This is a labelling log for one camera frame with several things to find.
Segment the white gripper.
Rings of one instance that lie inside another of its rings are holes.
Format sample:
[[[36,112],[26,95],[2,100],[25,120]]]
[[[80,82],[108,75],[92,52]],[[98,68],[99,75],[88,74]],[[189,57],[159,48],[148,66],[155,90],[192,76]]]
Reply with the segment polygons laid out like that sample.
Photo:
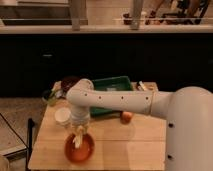
[[[71,125],[75,133],[82,131],[87,132],[90,122],[90,109],[88,107],[72,106],[71,107]]]

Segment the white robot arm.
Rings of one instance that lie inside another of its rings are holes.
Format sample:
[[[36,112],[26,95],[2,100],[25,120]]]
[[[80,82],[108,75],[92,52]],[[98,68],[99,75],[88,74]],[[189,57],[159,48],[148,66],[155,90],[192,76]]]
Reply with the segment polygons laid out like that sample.
[[[175,92],[98,91],[88,79],[69,89],[75,119],[90,107],[146,114],[166,121],[165,171],[213,171],[213,93],[196,86]]]

